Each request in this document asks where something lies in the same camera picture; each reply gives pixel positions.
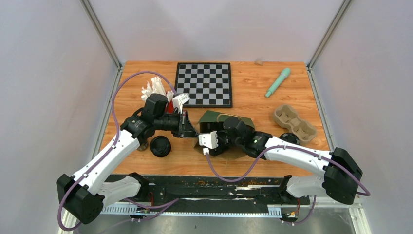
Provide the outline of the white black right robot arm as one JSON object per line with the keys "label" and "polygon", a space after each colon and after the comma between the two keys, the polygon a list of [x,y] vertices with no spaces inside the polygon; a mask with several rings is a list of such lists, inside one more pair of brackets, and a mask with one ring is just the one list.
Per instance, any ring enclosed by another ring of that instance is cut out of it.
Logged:
{"label": "white black right robot arm", "polygon": [[237,117],[227,118],[222,129],[202,133],[198,139],[207,160],[216,150],[236,147],[253,157],[254,165],[262,158],[311,172],[309,176],[287,175],[283,178],[278,190],[278,197],[283,203],[291,203],[303,196],[328,196],[339,203],[352,205],[357,195],[371,196],[371,192],[361,183],[361,168],[345,149],[339,147],[333,151],[323,151],[299,146],[256,131]]}

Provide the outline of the green paper bag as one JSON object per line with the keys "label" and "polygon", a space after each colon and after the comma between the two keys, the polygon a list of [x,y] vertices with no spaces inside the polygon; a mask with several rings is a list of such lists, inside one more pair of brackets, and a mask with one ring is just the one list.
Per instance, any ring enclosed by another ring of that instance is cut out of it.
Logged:
{"label": "green paper bag", "polygon": [[200,133],[210,133],[212,131],[227,130],[234,134],[236,138],[236,148],[243,143],[247,143],[253,137],[255,125],[252,119],[230,114],[206,111],[195,125],[195,129]]}

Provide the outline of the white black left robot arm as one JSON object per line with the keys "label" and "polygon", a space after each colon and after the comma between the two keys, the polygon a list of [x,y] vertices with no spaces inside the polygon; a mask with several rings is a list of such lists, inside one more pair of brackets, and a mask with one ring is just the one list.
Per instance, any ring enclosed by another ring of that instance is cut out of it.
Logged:
{"label": "white black left robot arm", "polygon": [[95,220],[103,208],[119,200],[133,197],[144,201],[149,196],[148,181],[137,173],[131,173],[118,182],[106,183],[112,171],[133,151],[148,142],[157,130],[170,131],[178,138],[197,137],[183,104],[188,94],[172,99],[174,111],[167,113],[166,96],[151,94],[144,107],[116,126],[116,135],[87,165],[72,176],[62,174],[57,180],[57,193],[62,209],[70,212],[81,224]]}

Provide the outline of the black cup lid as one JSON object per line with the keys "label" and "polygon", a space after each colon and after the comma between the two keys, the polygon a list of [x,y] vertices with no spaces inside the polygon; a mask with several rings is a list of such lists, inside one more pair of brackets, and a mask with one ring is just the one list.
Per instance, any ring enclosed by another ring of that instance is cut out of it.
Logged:
{"label": "black cup lid", "polygon": [[298,136],[291,132],[281,134],[279,139],[292,144],[300,145],[300,139]]}

